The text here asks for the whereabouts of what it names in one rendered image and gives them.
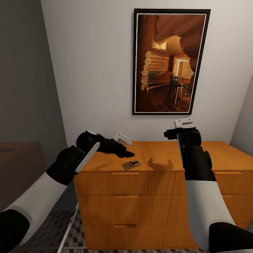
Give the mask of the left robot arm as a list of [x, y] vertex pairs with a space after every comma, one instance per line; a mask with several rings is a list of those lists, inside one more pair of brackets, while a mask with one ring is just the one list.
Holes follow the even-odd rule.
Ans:
[[116, 154], [119, 158], [133, 157], [121, 142], [132, 141], [118, 132], [105, 139], [93, 131], [79, 135], [76, 144], [64, 149], [57, 161], [18, 199], [0, 213], [0, 253], [10, 253], [16, 245], [23, 245], [43, 224], [65, 189], [91, 159], [95, 152]]

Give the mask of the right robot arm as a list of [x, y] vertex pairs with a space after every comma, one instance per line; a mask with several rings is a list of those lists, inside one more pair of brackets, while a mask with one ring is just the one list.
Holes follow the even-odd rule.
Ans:
[[212, 159], [201, 147], [201, 135], [191, 117], [175, 119], [175, 129], [164, 132], [177, 139], [187, 189], [188, 224], [202, 250], [210, 253], [253, 253], [253, 233], [237, 227], [226, 207], [213, 173]]

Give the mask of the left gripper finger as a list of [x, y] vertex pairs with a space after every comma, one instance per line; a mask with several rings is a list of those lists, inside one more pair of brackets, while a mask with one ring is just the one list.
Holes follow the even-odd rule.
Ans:
[[123, 157], [128, 158], [128, 157], [133, 157], [134, 155], [135, 155], [134, 153], [132, 153], [130, 151], [126, 151]]

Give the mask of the mousetrap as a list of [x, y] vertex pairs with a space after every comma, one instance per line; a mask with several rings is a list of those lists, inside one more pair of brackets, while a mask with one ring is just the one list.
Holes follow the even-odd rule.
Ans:
[[125, 170], [131, 169], [131, 168], [134, 168], [134, 167], [140, 166], [140, 165], [141, 165], [141, 163], [138, 160], [122, 164], [122, 166]]

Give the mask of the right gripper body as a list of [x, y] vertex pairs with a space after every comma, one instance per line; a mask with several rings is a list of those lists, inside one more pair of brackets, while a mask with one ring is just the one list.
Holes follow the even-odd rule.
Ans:
[[169, 129], [169, 130], [167, 130], [166, 131], [167, 132], [167, 138], [169, 140], [177, 139], [176, 133], [177, 133], [178, 130], [179, 130], [178, 128], [177, 129]]

